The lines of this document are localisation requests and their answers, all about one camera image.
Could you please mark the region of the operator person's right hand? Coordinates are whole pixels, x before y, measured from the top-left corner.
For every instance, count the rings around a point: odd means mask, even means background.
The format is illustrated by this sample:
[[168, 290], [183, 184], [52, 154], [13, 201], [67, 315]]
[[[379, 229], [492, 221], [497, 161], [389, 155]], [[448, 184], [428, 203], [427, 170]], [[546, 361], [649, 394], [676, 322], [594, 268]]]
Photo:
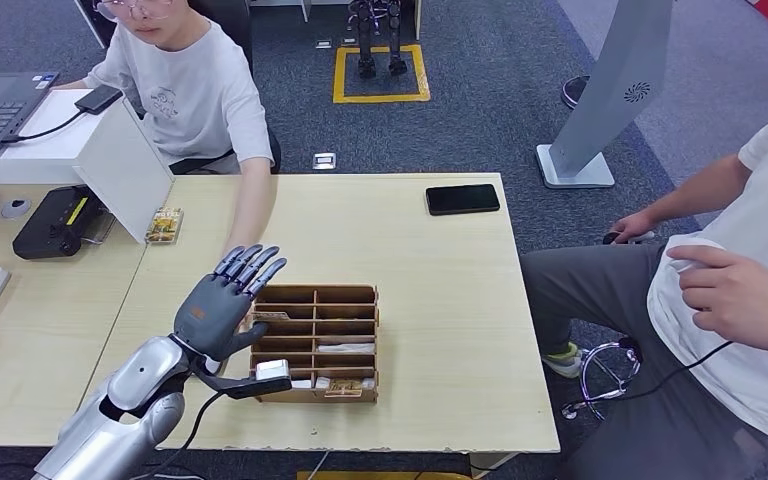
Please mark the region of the operator person's right hand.
[[657, 221], [645, 210], [638, 211], [616, 221], [609, 233], [613, 236], [612, 243], [633, 243], [657, 226]]

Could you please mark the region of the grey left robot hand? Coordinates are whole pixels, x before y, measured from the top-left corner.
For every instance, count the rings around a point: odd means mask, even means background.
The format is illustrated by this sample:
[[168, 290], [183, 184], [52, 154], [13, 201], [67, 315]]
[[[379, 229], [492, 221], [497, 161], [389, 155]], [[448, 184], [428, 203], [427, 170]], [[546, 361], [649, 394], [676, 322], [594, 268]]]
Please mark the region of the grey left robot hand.
[[232, 248], [186, 297], [174, 318], [174, 336], [191, 350], [223, 362], [262, 338], [268, 325], [254, 321], [238, 328], [258, 294], [287, 263], [279, 247], [254, 244]]

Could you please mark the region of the operator person's left hand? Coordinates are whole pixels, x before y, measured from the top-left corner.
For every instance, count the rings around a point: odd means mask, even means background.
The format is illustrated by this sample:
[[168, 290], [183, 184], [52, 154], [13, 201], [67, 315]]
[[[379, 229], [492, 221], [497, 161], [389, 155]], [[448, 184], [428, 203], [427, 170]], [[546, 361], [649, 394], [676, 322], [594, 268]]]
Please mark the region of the operator person's left hand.
[[696, 262], [679, 274], [694, 324], [727, 341], [768, 351], [768, 269], [723, 249], [684, 245], [667, 251], [674, 260]]

